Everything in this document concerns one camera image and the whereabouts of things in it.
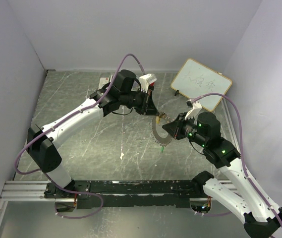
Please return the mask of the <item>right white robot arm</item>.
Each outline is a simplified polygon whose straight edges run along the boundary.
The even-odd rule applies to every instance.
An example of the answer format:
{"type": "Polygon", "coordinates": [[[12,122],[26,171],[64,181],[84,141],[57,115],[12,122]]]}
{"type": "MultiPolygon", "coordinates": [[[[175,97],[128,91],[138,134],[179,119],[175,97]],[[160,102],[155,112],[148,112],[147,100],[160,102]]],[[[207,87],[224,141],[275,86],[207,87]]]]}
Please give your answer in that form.
{"type": "Polygon", "coordinates": [[[203,148],[205,158],[219,169],[235,186],[238,193],[223,188],[207,171],[193,181],[193,193],[216,199],[244,226],[251,238],[269,238],[282,228],[282,207],[275,203],[259,186],[248,170],[243,167],[236,147],[221,136],[221,123],[210,112],[199,114],[197,119],[187,119],[186,113],[162,128],[174,139],[187,138],[203,148]]]}

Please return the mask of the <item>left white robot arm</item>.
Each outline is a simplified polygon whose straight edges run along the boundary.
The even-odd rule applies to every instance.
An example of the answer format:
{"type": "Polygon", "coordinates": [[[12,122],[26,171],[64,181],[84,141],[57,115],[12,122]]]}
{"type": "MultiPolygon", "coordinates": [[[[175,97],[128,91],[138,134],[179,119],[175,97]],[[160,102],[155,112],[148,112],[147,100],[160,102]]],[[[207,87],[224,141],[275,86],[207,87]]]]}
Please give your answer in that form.
{"type": "Polygon", "coordinates": [[[139,78],[129,70],[121,70],[111,82],[93,92],[80,106],[56,121],[28,130],[27,153],[54,183],[56,191],[64,198],[74,194],[74,181],[62,165],[58,148],[83,126],[116,113],[121,106],[134,109],[144,116],[158,116],[152,92],[157,78],[149,73],[139,78]]]}

